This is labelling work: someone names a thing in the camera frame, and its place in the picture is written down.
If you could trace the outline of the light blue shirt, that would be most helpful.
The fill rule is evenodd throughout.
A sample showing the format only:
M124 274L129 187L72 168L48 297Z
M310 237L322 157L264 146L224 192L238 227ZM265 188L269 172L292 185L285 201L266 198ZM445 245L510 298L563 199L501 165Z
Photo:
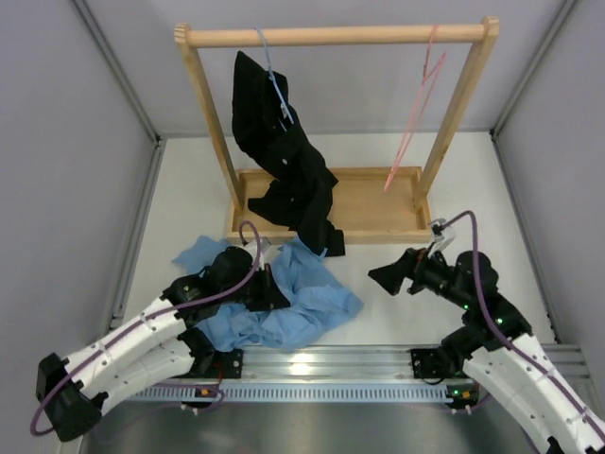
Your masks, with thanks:
M217 351L229 352L250 344L299 349L349 322L363 307L362 301L339 283L322 260L322 255L314 254L298 238L287 241L270 262L262 263L260 270L270 264L290 307L248 310L235 301L235 296L250 281L244 277L253 257L243 247L200 236L174 260L187 270L187 275L176 279L163 295L173 305L203 302L186 309L184 317Z

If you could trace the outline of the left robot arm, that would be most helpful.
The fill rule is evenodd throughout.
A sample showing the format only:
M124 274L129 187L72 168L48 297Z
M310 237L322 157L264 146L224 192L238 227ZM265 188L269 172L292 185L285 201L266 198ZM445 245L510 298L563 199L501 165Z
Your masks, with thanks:
M172 377L209 374L216 349L198 325L231 303L261 314L290 305L253 244L231 246L200 271L176 279L139 315L91 345L66 357L43 358L37 413L67 443L148 387Z

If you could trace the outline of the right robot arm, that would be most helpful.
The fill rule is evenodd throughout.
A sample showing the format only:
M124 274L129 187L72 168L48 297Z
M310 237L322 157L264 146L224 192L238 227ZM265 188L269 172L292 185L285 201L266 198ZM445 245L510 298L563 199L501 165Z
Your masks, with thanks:
M368 272L390 295L430 291L462 309L462 326L438 347L442 369L477 382L516 421L540 453L601 453L604 422L573 390L521 312L497 288L484 253L455 264L440 252L407 249Z

